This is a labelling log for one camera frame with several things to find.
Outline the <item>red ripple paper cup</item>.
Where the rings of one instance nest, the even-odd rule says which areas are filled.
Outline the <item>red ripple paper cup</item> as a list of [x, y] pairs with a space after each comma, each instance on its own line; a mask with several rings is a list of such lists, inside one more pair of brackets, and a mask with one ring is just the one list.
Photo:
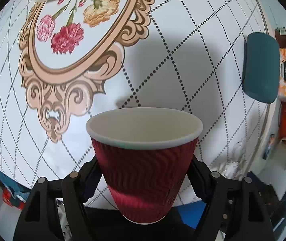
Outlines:
[[160, 221], [185, 179], [201, 120], [175, 109], [125, 108], [91, 117], [86, 130], [121, 214], [137, 224]]

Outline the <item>blue cup yellow inside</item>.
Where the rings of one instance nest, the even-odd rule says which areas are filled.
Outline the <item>blue cup yellow inside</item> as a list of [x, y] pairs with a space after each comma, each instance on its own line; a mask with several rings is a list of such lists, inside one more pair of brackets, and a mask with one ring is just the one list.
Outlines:
[[255, 32], [245, 38], [242, 88], [252, 99], [271, 104], [278, 95], [279, 45], [272, 36]]

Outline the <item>small lighter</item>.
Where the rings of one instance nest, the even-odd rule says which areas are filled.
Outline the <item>small lighter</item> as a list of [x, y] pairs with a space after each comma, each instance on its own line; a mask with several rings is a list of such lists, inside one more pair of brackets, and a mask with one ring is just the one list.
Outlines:
[[271, 134], [269, 139], [268, 139], [268, 142], [267, 142], [267, 145], [266, 145], [266, 148], [265, 148], [265, 151], [264, 151], [264, 154], [263, 154], [263, 159], [266, 160], [272, 150], [272, 146], [274, 144], [274, 141], [276, 139], [276, 135], [275, 134]]

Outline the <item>blue knitted blanket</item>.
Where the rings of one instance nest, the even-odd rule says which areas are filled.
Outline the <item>blue knitted blanket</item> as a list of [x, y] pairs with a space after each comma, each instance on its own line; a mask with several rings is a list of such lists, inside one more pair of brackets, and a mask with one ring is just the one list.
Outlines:
[[0, 171], [0, 182], [3, 185], [2, 198], [3, 201], [12, 207], [23, 210], [24, 205], [28, 199], [31, 189], [14, 181]]

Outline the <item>floral patterned tablecloth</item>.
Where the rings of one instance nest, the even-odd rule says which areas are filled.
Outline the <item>floral patterned tablecloth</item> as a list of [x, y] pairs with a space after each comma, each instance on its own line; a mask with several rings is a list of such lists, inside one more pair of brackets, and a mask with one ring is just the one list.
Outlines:
[[86, 122], [132, 107], [199, 117], [195, 149], [240, 179], [268, 105], [243, 91], [259, 0], [6, 0], [0, 8], [0, 171], [26, 187], [94, 156]]

